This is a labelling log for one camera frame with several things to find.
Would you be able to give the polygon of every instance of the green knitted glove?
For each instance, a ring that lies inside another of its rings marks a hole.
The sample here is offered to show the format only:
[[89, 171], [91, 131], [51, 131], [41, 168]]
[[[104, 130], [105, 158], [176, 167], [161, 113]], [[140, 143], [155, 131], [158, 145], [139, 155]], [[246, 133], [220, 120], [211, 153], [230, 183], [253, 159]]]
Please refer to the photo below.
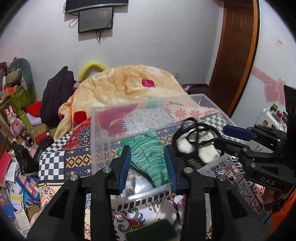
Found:
[[[163, 146], [154, 129], [147, 131], [144, 135], [135, 136], [133, 140], [124, 139], [120, 144], [130, 146], [131, 165], [145, 172], [152, 179], [156, 188], [169, 182]], [[122, 149], [117, 151], [118, 156], [121, 153]]]

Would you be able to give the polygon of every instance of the magenta square patch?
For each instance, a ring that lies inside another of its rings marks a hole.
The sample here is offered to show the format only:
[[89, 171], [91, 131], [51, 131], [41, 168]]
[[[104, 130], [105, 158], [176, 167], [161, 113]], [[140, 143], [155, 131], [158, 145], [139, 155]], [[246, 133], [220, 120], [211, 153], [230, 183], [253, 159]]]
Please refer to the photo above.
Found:
[[142, 85], [144, 87], [155, 87], [154, 82], [152, 80], [142, 80]]

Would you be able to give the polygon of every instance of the lavender cloth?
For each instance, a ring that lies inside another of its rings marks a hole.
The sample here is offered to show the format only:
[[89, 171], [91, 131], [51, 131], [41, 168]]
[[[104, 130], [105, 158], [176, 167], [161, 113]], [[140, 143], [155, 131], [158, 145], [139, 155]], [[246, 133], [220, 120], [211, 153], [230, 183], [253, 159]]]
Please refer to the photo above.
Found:
[[32, 126], [37, 126], [37, 125], [42, 124], [40, 117], [34, 117], [34, 116], [30, 115], [29, 113], [27, 113], [26, 115], [27, 115], [29, 121], [31, 122]]

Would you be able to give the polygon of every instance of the fluffy beige blanket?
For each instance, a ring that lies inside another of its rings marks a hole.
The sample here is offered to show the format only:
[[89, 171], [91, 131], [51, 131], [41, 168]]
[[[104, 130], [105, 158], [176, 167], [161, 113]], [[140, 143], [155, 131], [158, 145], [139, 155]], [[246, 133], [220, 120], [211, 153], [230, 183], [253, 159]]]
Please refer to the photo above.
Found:
[[[142, 80], [152, 80], [155, 87], [145, 87]], [[145, 65], [107, 69], [84, 80], [75, 93], [62, 104], [59, 113], [64, 118], [57, 127], [54, 140], [71, 131], [73, 115], [85, 111], [91, 116], [92, 106], [116, 105], [144, 99], [186, 95], [172, 74]]]

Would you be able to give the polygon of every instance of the red notebook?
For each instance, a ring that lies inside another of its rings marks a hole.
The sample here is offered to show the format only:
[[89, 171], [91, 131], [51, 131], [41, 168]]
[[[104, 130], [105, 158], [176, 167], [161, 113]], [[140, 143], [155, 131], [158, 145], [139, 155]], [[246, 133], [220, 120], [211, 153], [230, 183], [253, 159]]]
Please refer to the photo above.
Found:
[[9, 168], [10, 162], [11, 162], [11, 155], [6, 151], [3, 152], [3, 155], [0, 159], [0, 182], [3, 182], [3, 179]]

